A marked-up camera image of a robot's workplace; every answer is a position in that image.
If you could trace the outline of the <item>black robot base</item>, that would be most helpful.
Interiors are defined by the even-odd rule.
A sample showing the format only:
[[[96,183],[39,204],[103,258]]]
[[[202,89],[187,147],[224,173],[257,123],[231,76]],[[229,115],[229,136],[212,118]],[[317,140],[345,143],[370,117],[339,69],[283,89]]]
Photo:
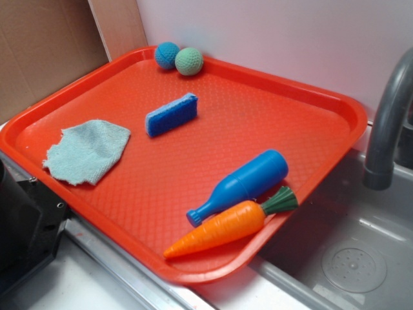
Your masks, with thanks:
[[[17,181],[1,164],[1,296],[55,259],[67,213],[44,183]]]

